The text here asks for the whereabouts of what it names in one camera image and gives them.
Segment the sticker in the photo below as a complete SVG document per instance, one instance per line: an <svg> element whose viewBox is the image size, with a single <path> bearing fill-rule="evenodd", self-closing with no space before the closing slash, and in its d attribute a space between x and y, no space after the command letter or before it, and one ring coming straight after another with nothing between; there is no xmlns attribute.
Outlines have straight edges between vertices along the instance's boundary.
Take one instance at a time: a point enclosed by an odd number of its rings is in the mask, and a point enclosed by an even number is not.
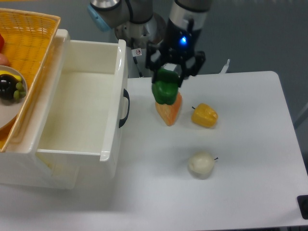
<svg viewBox="0 0 308 231"><path fill-rule="evenodd" d="M132 53L133 57L142 55L141 48L133 49L133 50L131 50L131 53Z"/></svg>

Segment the blue led light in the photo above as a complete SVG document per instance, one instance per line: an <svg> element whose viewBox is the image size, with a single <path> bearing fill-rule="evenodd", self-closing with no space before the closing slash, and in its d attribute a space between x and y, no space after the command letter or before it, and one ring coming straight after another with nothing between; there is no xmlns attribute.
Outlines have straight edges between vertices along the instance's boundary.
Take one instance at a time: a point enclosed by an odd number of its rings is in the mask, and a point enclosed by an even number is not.
<svg viewBox="0 0 308 231"><path fill-rule="evenodd" d="M180 39L180 45L182 45L182 46L186 46L187 45L187 39L186 39L185 36Z"/></svg>

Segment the gray floor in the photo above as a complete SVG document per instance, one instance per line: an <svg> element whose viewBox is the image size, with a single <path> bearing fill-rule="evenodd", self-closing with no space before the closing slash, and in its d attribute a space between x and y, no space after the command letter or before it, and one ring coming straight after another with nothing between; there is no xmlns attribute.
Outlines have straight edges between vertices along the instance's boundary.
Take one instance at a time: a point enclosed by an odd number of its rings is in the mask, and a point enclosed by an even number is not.
<svg viewBox="0 0 308 231"><path fill-rule="evenodd" d="M116 42L113 32L95 27L86 11L88 3L39 0L0 2L0 7L58 15L60 28L67 29L71 39ZM167 20L171 4L154 0L154 11ZM308 102L308 0L215 0L197 48L207 57L200 74L218 73L227 59L230 72L275 71L292 119ZM133 69L130 73L138 76ZM306 163L307 131L308 120L296 131Z"/></svg>

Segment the orange carrot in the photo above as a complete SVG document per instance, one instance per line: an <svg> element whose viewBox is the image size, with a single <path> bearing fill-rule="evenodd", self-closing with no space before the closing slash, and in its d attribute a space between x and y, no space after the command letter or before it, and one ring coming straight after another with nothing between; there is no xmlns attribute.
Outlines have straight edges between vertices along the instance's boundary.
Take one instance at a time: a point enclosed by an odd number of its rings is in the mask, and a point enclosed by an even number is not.
<svg viewBox="0 0 308 231"><path fill-rule="evenodd" d="M174 125L178 117L181 105L182 96L179 92L176 101L172 105L158 104L157 102L155 103L157 112L168 126Z"/></svg>

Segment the blue cap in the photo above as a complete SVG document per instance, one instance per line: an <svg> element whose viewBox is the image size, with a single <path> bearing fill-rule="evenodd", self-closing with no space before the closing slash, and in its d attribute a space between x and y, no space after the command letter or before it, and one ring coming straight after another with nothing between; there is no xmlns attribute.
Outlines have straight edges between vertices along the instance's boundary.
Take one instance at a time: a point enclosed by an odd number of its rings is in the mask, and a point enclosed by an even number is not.
<svg viewBox="0 0 308 231"><path fill-rule="evenodd" d="M102 17L95 11L95 9L91 6L91 4L88 5L88 12L96 24L96 26L101 31L108 31L111 30L110 26L102 19Z"/></svg>

